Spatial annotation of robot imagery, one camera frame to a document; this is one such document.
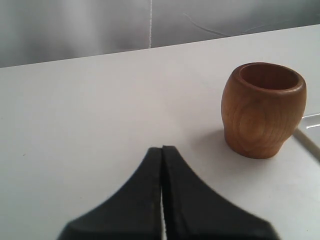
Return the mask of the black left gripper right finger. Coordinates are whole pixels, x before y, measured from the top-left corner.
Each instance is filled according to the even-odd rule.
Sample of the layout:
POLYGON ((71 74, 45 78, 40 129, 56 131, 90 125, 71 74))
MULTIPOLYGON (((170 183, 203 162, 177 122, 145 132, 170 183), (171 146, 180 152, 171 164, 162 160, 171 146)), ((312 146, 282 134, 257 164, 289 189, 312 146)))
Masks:
POLYGON ((232 204, 189 167, 174 146, 162 147, 162 204, 169 240, 274 240, 272 225, 232 204))

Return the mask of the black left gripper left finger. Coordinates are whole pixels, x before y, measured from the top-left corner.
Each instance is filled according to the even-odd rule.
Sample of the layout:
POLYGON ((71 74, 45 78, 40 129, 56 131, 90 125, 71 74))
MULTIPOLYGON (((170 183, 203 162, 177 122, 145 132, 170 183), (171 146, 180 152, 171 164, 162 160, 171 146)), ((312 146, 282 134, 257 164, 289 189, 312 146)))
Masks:
POLYGON ((129 180, 108 200, 70 221, 60 240, 160 240, 161 148, 151 147, 129 180))

